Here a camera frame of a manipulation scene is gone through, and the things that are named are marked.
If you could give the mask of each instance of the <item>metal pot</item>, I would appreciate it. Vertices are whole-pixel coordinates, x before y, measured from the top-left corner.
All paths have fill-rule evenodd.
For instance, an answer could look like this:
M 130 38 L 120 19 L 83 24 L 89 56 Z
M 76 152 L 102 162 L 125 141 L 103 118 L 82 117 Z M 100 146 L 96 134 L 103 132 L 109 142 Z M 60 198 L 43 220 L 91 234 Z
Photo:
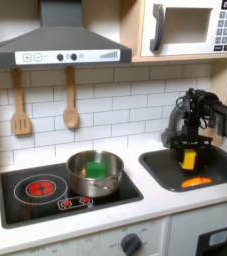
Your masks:
M 86 178 L 88 162 L 104 162 L 106 165 L 105 178 Z M 119 188 L 124 163 L 118 156 L 110 152 L 89 150 L 70 157 L 67 167 L 72 191 L 87 197 L 103 197 L 114 193 Z

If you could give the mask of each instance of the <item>wooden spatula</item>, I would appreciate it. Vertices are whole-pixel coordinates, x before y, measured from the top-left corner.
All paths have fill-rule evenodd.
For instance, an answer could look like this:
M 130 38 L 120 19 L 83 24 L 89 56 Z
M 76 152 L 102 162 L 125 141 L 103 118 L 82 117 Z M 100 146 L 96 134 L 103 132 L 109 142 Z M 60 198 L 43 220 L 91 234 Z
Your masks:
M 75 71 L 73 68 L 66 68 L 65 73 L 67 82 L 67 108 L 63 113 L 63 119 L 68 128 L 75 128 L 78 124 L 78 113 L 74 104 Z
M 21 70 L 13 69 L 11 71 L 11 75 L 15 95 L 15 113 L 11 120 L 12 133 L 16 135 L 27 134 L 30 133 L 31 125 L 28 116 L 23 111 L 21 93 Z

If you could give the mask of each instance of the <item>red burner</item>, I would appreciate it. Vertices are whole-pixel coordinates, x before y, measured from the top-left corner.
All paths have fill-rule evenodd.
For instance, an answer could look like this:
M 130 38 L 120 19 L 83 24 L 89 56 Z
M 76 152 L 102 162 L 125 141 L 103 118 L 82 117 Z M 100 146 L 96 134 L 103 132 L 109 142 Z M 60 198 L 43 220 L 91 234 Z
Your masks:
M 27 187 L 27 192 L 31 196 L 49 196 L 55 191 L 55 184 L 47 180 L 39 180 L 31 183 Z

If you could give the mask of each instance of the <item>hood vent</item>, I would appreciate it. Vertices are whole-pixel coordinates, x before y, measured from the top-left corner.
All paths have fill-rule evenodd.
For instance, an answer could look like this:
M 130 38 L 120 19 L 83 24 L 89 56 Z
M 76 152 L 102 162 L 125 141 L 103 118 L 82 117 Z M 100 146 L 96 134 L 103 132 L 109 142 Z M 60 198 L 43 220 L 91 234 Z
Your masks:
M 0 43 L 0 69 L 131 62 L 131 49 L 81 27 L 81 0 L 41 0 L 40 13 L 41 28 Z

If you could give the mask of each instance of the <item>pot handle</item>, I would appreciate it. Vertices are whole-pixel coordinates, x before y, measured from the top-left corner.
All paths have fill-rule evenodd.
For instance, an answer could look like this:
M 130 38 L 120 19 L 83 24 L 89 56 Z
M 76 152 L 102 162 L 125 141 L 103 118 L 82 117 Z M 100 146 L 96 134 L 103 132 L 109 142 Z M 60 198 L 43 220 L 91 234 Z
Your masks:
M 97 181 L 97 180 L 91 180 L 89 183 L 92 186 L 96 186 L 96 187 L 100 187 L 103 189 L 115 189 L 118 186 L 118 179 L 119 179 L 120 175 L 118 175 L 117 177 L 111 178 L 111 180 L 115 180 L 115 185 L 113 185 L 112 187 L 107 187 L 103 184 L 101 184 L 101 181 Z

